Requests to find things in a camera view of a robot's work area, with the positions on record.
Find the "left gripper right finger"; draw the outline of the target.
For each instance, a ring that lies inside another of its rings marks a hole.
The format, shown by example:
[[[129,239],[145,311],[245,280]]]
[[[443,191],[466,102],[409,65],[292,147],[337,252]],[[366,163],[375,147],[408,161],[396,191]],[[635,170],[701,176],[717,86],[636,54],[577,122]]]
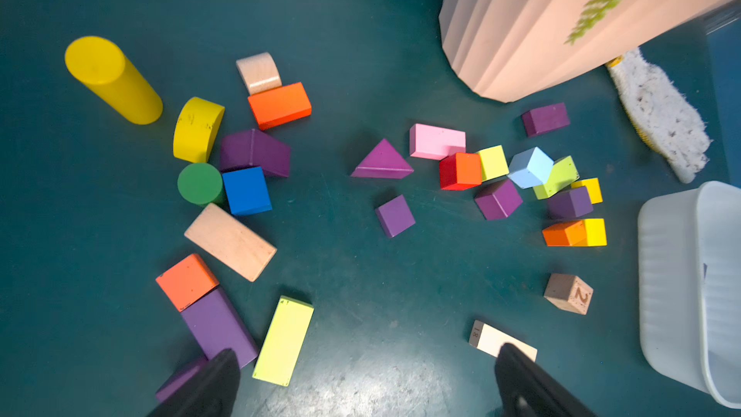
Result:
[[[504,416],[596,416],[513,344],[501,347],[495,376]]]

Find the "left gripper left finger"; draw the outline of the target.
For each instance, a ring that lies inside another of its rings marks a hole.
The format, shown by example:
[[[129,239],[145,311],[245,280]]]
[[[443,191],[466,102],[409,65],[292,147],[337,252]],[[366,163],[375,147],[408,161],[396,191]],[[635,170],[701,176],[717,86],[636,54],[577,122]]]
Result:
[[[149,416],[231,416],[240,369],[232,349],[224,349]]]

